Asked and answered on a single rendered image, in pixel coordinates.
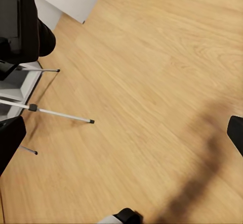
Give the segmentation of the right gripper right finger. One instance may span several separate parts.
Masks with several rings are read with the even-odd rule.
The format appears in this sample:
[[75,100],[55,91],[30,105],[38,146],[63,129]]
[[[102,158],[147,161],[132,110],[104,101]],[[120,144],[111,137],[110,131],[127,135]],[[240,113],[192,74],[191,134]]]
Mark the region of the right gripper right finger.
[[238,116],[231,116],[227,134],[243,156],[243,118]]

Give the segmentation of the digital camera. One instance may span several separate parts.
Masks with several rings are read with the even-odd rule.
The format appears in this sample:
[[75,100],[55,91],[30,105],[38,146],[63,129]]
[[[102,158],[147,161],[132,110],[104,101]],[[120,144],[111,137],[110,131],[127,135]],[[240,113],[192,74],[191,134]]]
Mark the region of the digital camera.
[[35,62],[56,46],[53,32],[38,18],[34,0],[0,0],[0,63]]

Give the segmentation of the camera tripod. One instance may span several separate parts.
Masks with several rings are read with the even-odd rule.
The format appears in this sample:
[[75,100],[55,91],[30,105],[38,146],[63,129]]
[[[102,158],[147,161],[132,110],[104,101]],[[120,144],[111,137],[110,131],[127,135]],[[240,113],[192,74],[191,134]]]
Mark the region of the camera tripod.
[[[51,70],[51,69],[31,69],[31,68],[23,68],[20,67],[20,65],[18,65],[15,70],[20,71],[20,70],[28,70],[28,71],[55,71],[55,72],[59,72],[59,70]],[[81,121],[85,121],[85,122],[89,122],[89,123],[94,123],[93,120],[88,120],[88,119],[84,119],[84,118],[80,118],[80,117],[74,117],[74,116],[70,116],[70,115],[66,115],[66,114],[61,114],[61,113],[57,113],[57,112],[52,112],[52,111],[48,111],[48,110],[44,110],[44,109],[39,109],[38,106],[36,104],[30,104],[30,106],[26,106],[26,105],[22,105],[22,104],[18,104],[18,103],[13,103],[13,102],[9,102],[9,101],[4,101],[4,100],[0,100],[0,103],[2,104],[6,104],[6,105],[12,105],[12,106],[16,106],[16,107],[21,107],[21,108],[26,108],[29,111],[41,111],[41,112],[45,112],[45,113],[50,113],[50,114],[55,114],[55,115],[59,115],[59,116],[64,116],[64,117],[68,117],[68,118],[72,118],[72,119],[77,119],[77,120],[81,120]]]

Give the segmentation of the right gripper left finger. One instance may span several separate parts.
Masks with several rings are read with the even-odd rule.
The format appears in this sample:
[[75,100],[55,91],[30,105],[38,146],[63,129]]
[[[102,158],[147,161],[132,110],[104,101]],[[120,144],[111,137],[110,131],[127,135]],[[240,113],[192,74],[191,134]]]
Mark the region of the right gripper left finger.
[[0,121],[0,177],[26,135],[22,116]]

